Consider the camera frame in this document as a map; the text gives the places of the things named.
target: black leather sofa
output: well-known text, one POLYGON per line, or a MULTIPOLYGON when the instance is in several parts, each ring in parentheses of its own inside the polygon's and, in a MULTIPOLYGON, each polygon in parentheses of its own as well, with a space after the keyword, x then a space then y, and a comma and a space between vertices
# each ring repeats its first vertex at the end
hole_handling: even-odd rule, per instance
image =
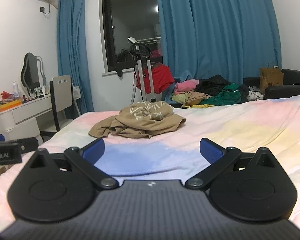
MULTIPOLYGON (((266 88, 266 99, 290 98, 300 95, 300 71, 292 69, 282 69, 284 73, 283 85, 266 88)), ((260 77, 248 77, 243 79, 243 84, 248 87, 260 85, 260 77)))

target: garment steamer pole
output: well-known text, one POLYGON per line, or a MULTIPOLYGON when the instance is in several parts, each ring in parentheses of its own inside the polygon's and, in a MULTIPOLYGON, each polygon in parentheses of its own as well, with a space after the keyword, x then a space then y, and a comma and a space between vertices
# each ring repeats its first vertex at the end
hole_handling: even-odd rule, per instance
POLYGON ((140 80, 140 86, 141 86, 141 94, 143 96, 145 96, 144 99, 145 99, 145 101, 147 101, 145 83, 143 80, 144 77, 143 77, 142 62, 141 62, 142 56, 146 57, 146 60, 147 60, 147 67, 148 67, 149 81, 150 81, 150 88, 151 88, 151 102, 156 102, 154 86, 153 86, 152 70, 151 70, 151 64, 150 64, 150 56, 151 56, 150 50, 146 45, 137 42, 137 40, 133 37, 129 37, 128 40, 131 43, 130 53, 133 56, 136 56, 136 58, 137 58, 136 66, 138 66, 138 68, 136 70, 136 75, 134 76, 134 81, 133 81, 133 93, 132 93, 132 98, 131 98, 131 105, 134 103, 134 99, 136 96, 138 73, 139 73, 139 78, 140 78, 139 80, 140 80), (140 47, 144 47, 148 52, 140 52, 140 51, 142 51, 142 50, 140 50, 140 47))

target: blue curtain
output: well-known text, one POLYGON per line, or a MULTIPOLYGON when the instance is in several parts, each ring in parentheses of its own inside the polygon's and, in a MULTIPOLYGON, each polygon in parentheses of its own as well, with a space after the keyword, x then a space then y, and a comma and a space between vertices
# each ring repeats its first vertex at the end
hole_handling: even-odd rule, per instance
POLYGON ((59 0, 58 8, 58 72, 70 75, 80 86, 81 113, 93 110, 85 33, 84 0, 59 0))
POLYGON ((158 0, 158 7, 163 61, 180 82, 220 74, 242 84, 270 61, 281 67, 271 0, 158 0))

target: chair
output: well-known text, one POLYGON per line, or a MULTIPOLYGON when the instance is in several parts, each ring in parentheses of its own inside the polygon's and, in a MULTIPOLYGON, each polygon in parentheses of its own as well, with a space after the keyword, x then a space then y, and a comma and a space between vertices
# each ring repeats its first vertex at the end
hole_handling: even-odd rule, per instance
MULTIPOLYGON (((266 88, 266 99, 290 98, 300 95, 300 71, 292 69, 282 69, 283 85, 266 88)), ((260 77, 249 77, 243 79, 243 84, 249 87, 259 87, 260 77)))
POLYGON ((52 137, 73 121, 73 119, 66 119, 64 113, 64 109, 71 107, 72 117, 74 116, 73 88, 70 75, 54 77, 50 81, 50 95, 53 121, 48 121, 40 128, 40 135, 52 137))

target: white chair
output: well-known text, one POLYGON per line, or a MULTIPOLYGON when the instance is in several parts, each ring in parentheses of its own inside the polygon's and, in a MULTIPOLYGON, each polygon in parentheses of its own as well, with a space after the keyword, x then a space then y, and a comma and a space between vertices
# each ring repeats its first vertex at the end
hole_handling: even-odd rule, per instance
POLYGON ((66 127, 73 119, 66 119, 64 109, 71 107, 72 117, 73 113, 73 88, 72 78, 70 75, 54 77, 50 81, 51 105, 53 113, 53 121, 48 121, 40 128, 41 136, 52 137, 62 128, 66 127))

